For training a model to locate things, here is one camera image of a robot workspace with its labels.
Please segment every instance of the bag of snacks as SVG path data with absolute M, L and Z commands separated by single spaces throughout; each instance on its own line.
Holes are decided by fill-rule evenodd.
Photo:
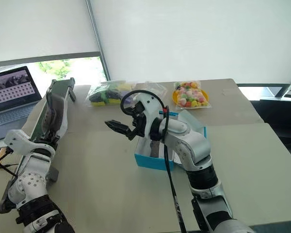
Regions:
M 134 88 L 135 84 L 125 81 L 106 81 L 99 86 L 92 86 L 86 97 L 89 106 L 105 106 L 108 104 L 120 104 L 124 95 Z
M 174 83 L 176 109 L 210 108 L 207 98 L 203 94 L 199 81 Z

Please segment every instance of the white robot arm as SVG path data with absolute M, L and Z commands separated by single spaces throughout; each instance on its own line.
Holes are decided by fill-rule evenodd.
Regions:
M 58 170 L 51 163 L 55 156 L 58 140 L 67 130 L 67 99 L 75 100 L 72 92 L 74 80 L 70 80 L 65 97 L 47 91 L 45 113 L 41 116 L 42 135 L 34 141 L 22 130 L 11 130 L 4 139 L 8 146 L 5 155 L 22 155 L 15 173 L 0 167 L 13 175 L 0 202 L 0 213 L 17 209 L 17 224 L 23 223 L 24 233 L 73 233 L 58 206 L 49 198 L 47 184 L 57 181 Z
M 133 107 L 124 108 L 125 99 L 139 92 L 142 93 L 134 98 L 137 103 Z M 217 178 L 212 164 L 208 140 L 184 122 L 159 118 L 161 107 L 166 112 L 162 101 L 156 95 L 136 90 L 124 96 L 121 102 L 122 111 L 134 118 L 133 126 L 136 128 L 131 131 L 128 126 L 114 120 L 105 123 L 112 130 L 125 134 L 129 140 L 136 135 L 160 140 L 178 154 L 189 178 L 194 215 L 201 230 L 211 233 L 253 233 L 252 229 L 233 219 L 222 183 Z M 178 203 L 175 206 L 180 223 L 182 217 L 179 217 Z

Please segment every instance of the yellow plate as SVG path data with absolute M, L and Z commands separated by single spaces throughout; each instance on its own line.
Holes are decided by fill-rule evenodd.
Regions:
M 205 91 L 202 90 L 202 93 L 204 95 L 204 97 L 206 98 L 207 101 L 209 101 L 208 95 Z M 173 101 L 175 104 L 177 104 L 177 94 L 176 91 L 173 92 Z

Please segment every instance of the white table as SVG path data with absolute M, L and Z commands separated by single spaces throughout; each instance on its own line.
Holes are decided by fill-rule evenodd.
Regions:
M 85 107 L 87 93 L 77 86 L 75 92 L 69 129 L 53 163 L 59 179 L 49 194 L 76 232 L 178 231 L 166 172 L 138 167 L 133 158 L 137 139 L 130 142 L 102 122 L 114 118 L 118 108 Z M 117 115 L 123 123 L 131 122 Z M 248 225 L 291 220 L 291 155 L 268 124 L 209 124 L 208 138 L 235 218 Z M 178 167 L 172 173 L 186 227 L 196 230 L 186 174 Z M 9 178 L 0 171 L 0 199 Z M 16 217 L 16 210 L 0 215 L 0 232 L 21 232 Z

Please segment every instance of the laptop keyboard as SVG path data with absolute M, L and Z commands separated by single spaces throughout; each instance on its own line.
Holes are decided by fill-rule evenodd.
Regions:
M 33 107 L 34 104 L 0 114 L 0 125 L 28 117 Z

